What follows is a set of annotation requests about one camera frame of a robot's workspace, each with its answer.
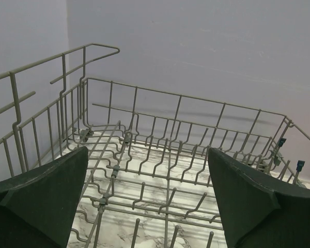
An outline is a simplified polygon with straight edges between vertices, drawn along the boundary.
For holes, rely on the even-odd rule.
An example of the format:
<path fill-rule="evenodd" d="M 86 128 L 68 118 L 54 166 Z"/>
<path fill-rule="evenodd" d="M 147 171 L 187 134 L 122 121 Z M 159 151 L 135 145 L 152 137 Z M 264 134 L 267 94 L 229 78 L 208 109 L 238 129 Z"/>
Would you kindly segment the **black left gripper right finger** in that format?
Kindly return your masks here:
<path fill-rule="evenodd" d="M 210 177 L 228 247 L 310 247 L 310 189 L 208 151 Z"/>

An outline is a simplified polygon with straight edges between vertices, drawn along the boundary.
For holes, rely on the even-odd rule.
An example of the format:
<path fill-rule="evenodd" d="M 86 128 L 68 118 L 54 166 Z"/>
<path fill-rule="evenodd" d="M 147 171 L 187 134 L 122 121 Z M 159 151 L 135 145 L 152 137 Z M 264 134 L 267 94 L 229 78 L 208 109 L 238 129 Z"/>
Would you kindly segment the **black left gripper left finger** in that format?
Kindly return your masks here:
<path fill-rule="evenodd" d="M 88 149 L 0 182 L 0 247 L 66 247 L 88 167 Z"/>

